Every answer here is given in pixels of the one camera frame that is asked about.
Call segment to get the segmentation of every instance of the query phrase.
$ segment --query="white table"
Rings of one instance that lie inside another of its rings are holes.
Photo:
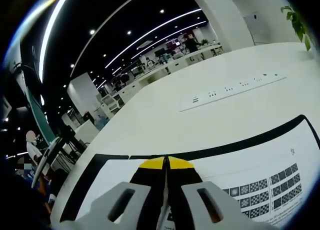
[[[116,94],[119,94],[123,102],[126,104],[134,95],[136,95],[142,88],[149,85],[150,82],[155,82],[165,76],[168,75],[168,71],[170,73],[174,73],[180,69],[184,69],[189,65],[192,65],[194,63],[199,62],[197,60],[196,62],[192,62],[190,58],[195,57],[196,59],[201,59],[200,55],[204,54],[207,57],[210,55],[208,52],[211,52],[211,50],[219,49],[222,46],[220,44],[218,45],[209,45],[206,46],[198,51],[189,53],[187,55],[184,55],[178,59],[171,59],[168,63],[159,65],[156,68],[146,72],[145,74],[142,74],[138,76],[133,82],[122,88],[120,91],[118,91]]]
[[[181,99],[264,73],[281,81],[179,112]],[[77,161],[57,197],[58,222],[95,154],[156,155],[238,142],[304,114],[320,134],[320,68],[301,43],[274,43],[228,52],[144,87],[101,130]]]

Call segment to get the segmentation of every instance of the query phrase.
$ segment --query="ceiling light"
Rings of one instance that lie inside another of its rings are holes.
[[[114,75],[116,72],[118,72],[121,69],[121,67],[119,67],[117,70],[115,70],[112,74]]]
[[[44,77],[44,64],[45,64],[45,56],[46,56],[46,50],[48,46],[48,41],[50,37],[50,33],[52,31],[52,28],[55,24],[55,21],[57,19],[57,16],[65,4],[66,0],[59,0],[58,3],[56,4],[51,17],[49,19],[48,25],[46,26],[45,33],[43,36],[42,40],[42,46],[41,46],[41,51],[40,51],[40,58],[39,58],[39,78],[41,83],[43,82],[43,77]]]
[[[99,86],[98,89],[102,87],[102,85],[106,82],[107,80],[104,80]]]
[[[40,95],[40,100],[41,100],[41,105],[42,105],[42,106],[45,105],[45,100],[44,100],[44,98],[42,97],[42,95]]]
[[[171,22],[174,21],[174,20],[177,20],[177,19],[182,18],[182,17],[184,17],[184,16],[186,16],[186,15],[189,15],[189,14],[196,13],[196,12],[198,12],[198,11],[201,11],[201,8],[198,8],[198,9],[193,10],[193,11],[189,11],[189,12],[187,12],[187,13],[184,13],[184,14],[180,15],[180,16],[177,16],[177,17],[175,17],[175,18],[172,18],[171,20],[166,21],[166,22],[160,24],[159,26],[155,27],[154,29],[148,31],[146,34],[142,35],[142,36],[139,37],[137,40],[135,40],[133,43],[131,43],[129,46],[127,46],[124,50],[122,50],[122,51],[121,51],[117,56],[115,56],[114,59],[112,59],[104,68],[106,69],[107,67],[109,67],[121,54],[123,54],[125,51],[127,51],[129,48],[131,48],[134,44],[136,44],[137,42],[139,42],[139,41],[140,41],[141,39],[143,39],[145,36],[149,35],[150,33],[154,32],[155,30],[163,27],[164,25],[166,25],[166,24],[168,24],[168,23],[171,23]]]
[[[137,53],[135,56],[133,56],[131,59],[134,59],[134,58],[137,57],[139,54],[143,53],[145,50],[151,48],[152,46],[154,46],[154,45],[156,45],[156,44],[158,44],[158,43],[160,43],[161,41],[165,40],[166,38],[169,38],[169,37],[171,37],[172,35],[175,35],[175,34],[179,33],[180,31],[184,31],[184,30],[186,30],[186,29],[188,29],[188,28],[192,28],[192,27],[194,27],[194,26],[196,26],[196,25],[203,24],[203,23],[205,23],[205,22],[206,22],[206,21],[198,22],[198,23],[196,23],[196,24],[193,24],[193,25],[191,25],[191,26],[187,26],[187,27],[185,27],[185,28],[183,28],[183,29],[180,29],[179,31],[176,31],[176,32],[170,34],[170,35],[168,35],[168,36],[160,39],[159,41],[156,41],[155,43],[151,44],[150,46],[146,47],[146,48],[143,49],[141,52],[139,52],[139,53]]]

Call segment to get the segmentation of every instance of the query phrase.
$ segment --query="person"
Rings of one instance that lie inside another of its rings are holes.
[[[40,150],[33,144],[36,142],[36,134],[33,131],[28,131],[25,135],[26,140],[26,151],[28,152],[33,163],[38,166],[40,163],[42,153]],[[49,172],[50,166],[47,163],[43,168],[43,173],[46,175]]]
[[[187,48],[190,53],[198,51],[197,43],[195,40],[190,38],[188,34],[185,34],[183,38],[185,39],[184,41],[185,48]]]
[[[103,117],[100,114],[98,114],[98,119],[95,122],[96,128],[99,131],[101,131],[107,123],[108,123],[108,120],[105,117]]]
[[[146,65],[148,67],[148,69],[151,69],[156,63],[151,60],[149,57],[146,58]]]

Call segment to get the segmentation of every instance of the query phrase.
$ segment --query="black ceiling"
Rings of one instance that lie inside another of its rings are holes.
[[[70,65],[76,62],[89,41],[90,30],[96,30],[125,1],[127,0],[67,0],[65,2],[51,32],[44,64],[43,83],[51,93],[46,99],[50,110],[57,112],[58,106],[61,106],[59,109],[61,114],[72,105],[66,88],[63,88],[63,85],[68,85],[71,80]],[[194,0],[131,1],[95,35],[78,62],[72,78],[93,71],[90,74],[92,79],[99,76],[95,84],[102,83],[102,78],[109,79],[112,76],[112,69],[123,64],[127,66],[131,57],[141,51],[141,49],[137,50],[137,47],[146,40],[154,40],[155,36],[158,36],[157,40],[159,40],[179,29],[207,20],[202,11],[199,11],[166,24],[140,40],[105,69],[110,60],[145,33],[168,20],[196,9],[199,9],[199,6]],[[131,35],[127,35],[129,30],[132,31]]]

